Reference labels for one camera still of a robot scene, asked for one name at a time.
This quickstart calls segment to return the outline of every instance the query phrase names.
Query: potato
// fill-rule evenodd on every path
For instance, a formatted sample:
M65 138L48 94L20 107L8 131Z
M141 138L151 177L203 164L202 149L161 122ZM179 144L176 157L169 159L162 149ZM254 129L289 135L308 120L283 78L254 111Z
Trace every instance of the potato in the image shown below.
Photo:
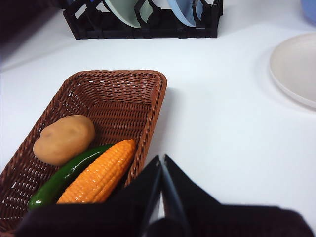
M90 119L83 115L66 116L43 129L33 151L39 160L62 166L85 151L94 136L94 125Z

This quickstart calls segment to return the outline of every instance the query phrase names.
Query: light green plate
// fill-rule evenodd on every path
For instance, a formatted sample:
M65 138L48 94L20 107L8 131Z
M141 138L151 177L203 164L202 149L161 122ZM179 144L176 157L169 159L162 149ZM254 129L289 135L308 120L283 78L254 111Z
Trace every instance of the light green plate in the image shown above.
M131 27L140 28L134 11L137 2L138 0L105 0L105 3L119 20ZM146 0L140 8L142 19L147 22L152 12L153 8L148 3L148 0Z

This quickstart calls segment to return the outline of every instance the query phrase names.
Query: plastic vegetable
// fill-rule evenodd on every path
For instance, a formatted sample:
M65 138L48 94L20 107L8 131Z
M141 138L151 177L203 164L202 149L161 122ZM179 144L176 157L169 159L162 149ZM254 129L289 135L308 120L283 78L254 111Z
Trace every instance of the plastic vegetable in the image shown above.
M127 171L135 146L134 140L113 145L75 179L57 203L104 202Z
M33 151L44 163L62 166L84 152L94 135L90 119L83 115L66 116L43 129Z
M31 197L30 210L56 203L64 190L112 144L92 148L65 164Z

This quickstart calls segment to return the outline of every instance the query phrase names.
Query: white plate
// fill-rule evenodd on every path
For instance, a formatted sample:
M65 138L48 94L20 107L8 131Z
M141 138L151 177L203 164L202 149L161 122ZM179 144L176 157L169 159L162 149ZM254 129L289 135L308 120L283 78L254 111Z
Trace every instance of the white plate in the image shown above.
M270 57L270 72L286 94L316 108L316 33L277 46Z

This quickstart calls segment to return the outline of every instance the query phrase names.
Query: blue cup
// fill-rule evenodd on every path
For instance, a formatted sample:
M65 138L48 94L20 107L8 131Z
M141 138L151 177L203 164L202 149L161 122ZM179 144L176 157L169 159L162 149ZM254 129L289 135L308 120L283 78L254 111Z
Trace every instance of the blue cup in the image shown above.
M316 0L301 0L304 14L316 24Z

